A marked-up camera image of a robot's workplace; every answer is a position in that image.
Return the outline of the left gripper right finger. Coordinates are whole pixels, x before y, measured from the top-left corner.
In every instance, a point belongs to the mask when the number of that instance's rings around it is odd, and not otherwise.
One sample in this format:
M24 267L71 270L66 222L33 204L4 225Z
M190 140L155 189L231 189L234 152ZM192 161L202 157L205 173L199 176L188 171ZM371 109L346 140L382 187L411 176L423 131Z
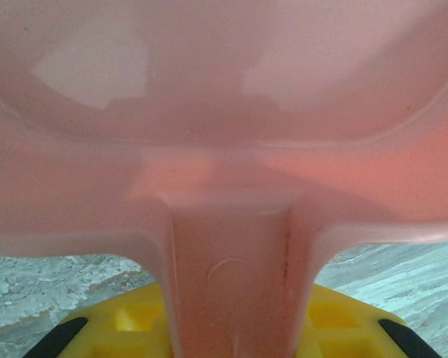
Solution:
M400 317L314 285L295 356L431 358L432 347Z

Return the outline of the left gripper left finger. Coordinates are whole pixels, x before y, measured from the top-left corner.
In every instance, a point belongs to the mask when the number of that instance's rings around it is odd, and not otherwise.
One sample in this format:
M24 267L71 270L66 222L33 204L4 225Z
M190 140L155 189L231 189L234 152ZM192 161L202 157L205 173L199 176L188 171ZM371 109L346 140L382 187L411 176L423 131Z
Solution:
M29 357L172 357L167 314L150 283L68 315Z

